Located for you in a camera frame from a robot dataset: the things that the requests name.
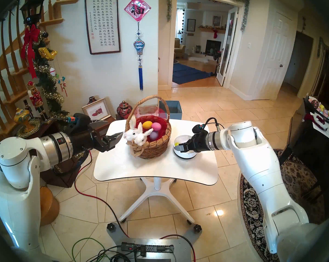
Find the white table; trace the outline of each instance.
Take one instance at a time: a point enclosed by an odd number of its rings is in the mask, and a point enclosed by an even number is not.
[[[194,158],[189,160],[183,160],[173,152],[173,139],[179,135],[193,135],[192,128],[201,123],[175,119],[170,119],[169,122],[172,126],[171,139],[167,150],[159,157],[149,160],[133,157],[125,139],[122,139],[114,149],[99,153],[97,157],[94,167],[95,179],[107,181],[126,177],[141,177],[146,185],[145,192],[119,218],[120,221],[131,214],[146,198],[157,195],[167,197],[187,220],[194,223],[194,219],[169,191],[170,185],[175,178],[204,185],[214,185],[218,181],[218,167],[213,151],[197,153]],[[112,122],[107,135],[124,131],[125,123],[125,120]],[[154,182],[149,181],[147,177],[154,177]],[[161,177],[170,178],[170,180],[161,182]]]

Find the white door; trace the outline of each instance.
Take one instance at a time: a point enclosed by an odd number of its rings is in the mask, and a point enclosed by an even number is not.
[[[254,99],[275,100],[277,98],[294,44],[294,39],[290,39],[289,28],[293,28],[293,21],[276,12],[267,56],[259,76]]]
[[[232,46],[235,39],[236,23],[237,23],[237,11],[238,8],[234,7],[229,11],[228,20],[226,22],[226,31],[223,44],[223,50],[221,53],[219,72],[216,75],[221,86],[224,84],[226,73],[229,66],[230,55],[232,51]]]

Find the area rug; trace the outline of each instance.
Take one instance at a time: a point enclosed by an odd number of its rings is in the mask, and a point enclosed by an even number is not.
[[[173,82],[184,84],[212,76],[213,73],[204,72],[182,64],[173,64]]]
[[[274,149],[277,156],[282,153],[281,149]],[[290,197],[302,206],[309,217],[309,222],[321,224],[325,220],[324,200],[321,195],[315,203],[311,204],[301,197],[316,182],[314,174],[297,157],[289,157],[281,166],[283,182]],[[248,181],[241,175],[240,179],[240,203],[248,235],[258,255],[265,262],[279,261],[277,254],[270,254],[267,249],[263,231],[263,209],[258,196]]]

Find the white bowl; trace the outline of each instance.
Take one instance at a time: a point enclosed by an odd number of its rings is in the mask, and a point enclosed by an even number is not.
[[[177,138],[174,139],[174,141],[173,141],[173,151],[179,158],[192,159],[193,157],[196,156],[197,152],[195,152],[193,150],[189,150],[187,152],[180,152],[180,151],[174,149],[174,145],[177,142],[182,144],[184,142],[187,142],[191,138],[192,138],[192,136],[190,136],[190,135],[180,135],[180,136],[178,136]]]

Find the bow ribbon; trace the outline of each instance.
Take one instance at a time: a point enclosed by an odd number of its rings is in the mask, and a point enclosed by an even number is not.
[[[23,58],[25,60],[25,47],[27,44],[29,44],[28,45],[28,62],[29,62],[29,72],[30,72],[32,78],[37,77],[35,69],[34,69],[34,63],[33,63],[33,60],[35,59],[35,52],[32,49],[32,42],[38,41],[39,33],[40,33],[40,30],[37,29],[34,24],[31,26],[30,31],[27,28],[25,29],[24,45],[23,45],[23,48],[21,49],[21,55],[20,55],[21,58]]]

